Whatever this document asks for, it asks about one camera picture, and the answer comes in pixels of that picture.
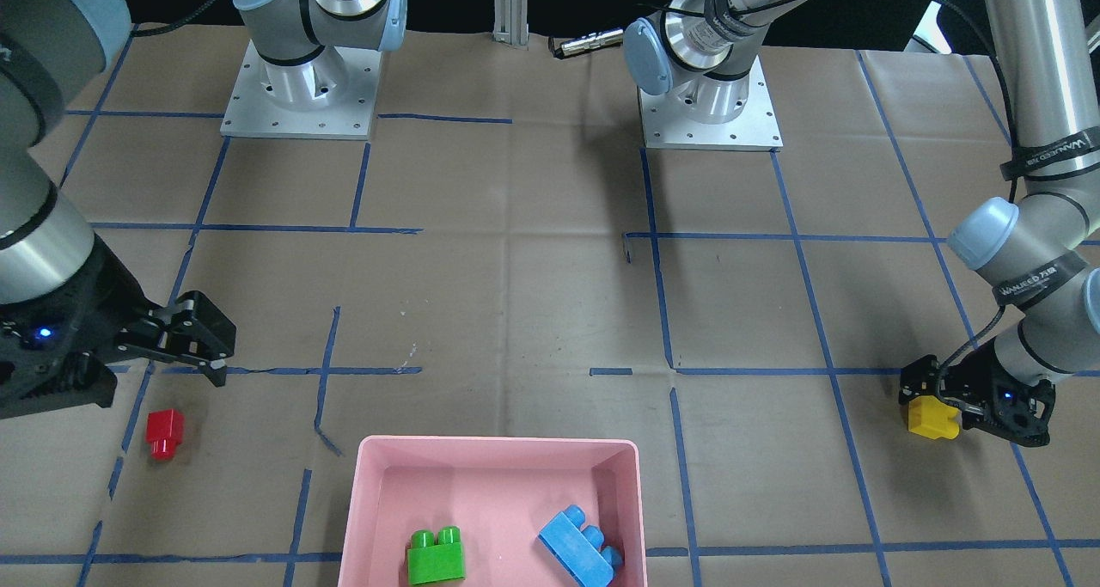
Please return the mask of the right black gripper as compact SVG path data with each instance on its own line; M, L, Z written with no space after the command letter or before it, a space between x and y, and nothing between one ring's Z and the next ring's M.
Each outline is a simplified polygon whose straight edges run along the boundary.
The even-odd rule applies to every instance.
M200 290L152 308L133 274L98 235L85 265L46 296L3 304L1 416L113 406L109 364L124 355L190 365L227 383L237 324Z

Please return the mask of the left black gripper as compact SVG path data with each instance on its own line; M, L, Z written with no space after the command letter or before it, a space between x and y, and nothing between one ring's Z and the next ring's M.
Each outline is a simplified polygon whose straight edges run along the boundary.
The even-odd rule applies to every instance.
M980 430L1025 448L1050 443L1049 422L1056 392L1048 379L1028 386L1011 376L996 351L983 345L960 363L941 367L936 355L925 355L902 368L897 405L921 396L958 408L963 430Z

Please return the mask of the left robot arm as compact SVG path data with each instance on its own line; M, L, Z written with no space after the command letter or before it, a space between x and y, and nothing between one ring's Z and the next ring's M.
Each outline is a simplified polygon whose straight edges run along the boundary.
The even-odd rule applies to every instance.
M673 0L626 27L632 81L646 95L743 85L767 27L806 0ZM930 439L978 429L1023 447L1049 443L1056 386L1097 365L1097 268L1078 246L1097 230L1097 91L1080 0L985 0L987 46L1005 99L1010 159L993 197L948 246L1022 318L974 352L913 361L897 400Z

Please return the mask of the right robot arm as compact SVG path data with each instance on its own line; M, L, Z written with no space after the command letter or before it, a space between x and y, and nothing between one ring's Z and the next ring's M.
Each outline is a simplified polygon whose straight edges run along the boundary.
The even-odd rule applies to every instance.
M250 34L223 115L231 139L365 140L381 55L408 0L232 0ZM189 365L224 386L237 328L199 290L168 304L142 286L31 149L138 38L125 0L3 0L3 418L110 407L113 364Z

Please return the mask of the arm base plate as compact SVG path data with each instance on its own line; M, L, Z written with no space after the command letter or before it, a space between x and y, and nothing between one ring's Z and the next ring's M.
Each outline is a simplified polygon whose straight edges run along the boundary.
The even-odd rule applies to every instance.
M382 71L374 49L329 46L298 66L248 44L220 132L233 139L369 141Z
M702 77L663 96L638 89L649 149L778 151L785 140L758 58L735 81Z

